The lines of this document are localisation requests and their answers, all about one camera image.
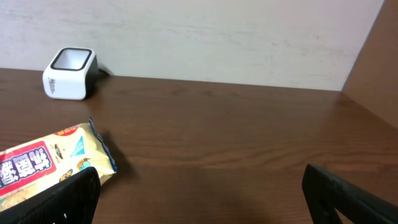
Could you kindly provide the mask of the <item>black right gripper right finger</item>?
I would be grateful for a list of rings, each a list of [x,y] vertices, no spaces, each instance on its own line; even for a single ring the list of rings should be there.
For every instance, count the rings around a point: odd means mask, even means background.
[[[341,223],[339,213],[353,223],[397,223],[397,206],[320,166],[307,164],[302,190],[314,223]]]

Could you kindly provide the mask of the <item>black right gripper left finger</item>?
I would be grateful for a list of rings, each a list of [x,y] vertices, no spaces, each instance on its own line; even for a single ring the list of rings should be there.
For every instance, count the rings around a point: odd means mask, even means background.
[[[97,170],[86,168],[1,212],[1,224],[91,223],[100,190]]]

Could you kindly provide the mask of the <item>cream snack chips bag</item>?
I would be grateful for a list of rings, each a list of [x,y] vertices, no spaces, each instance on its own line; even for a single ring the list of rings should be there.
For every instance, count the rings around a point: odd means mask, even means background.
[[[1,211],[88,168],[100,183],[117,167],[93,119],[1,152]]]

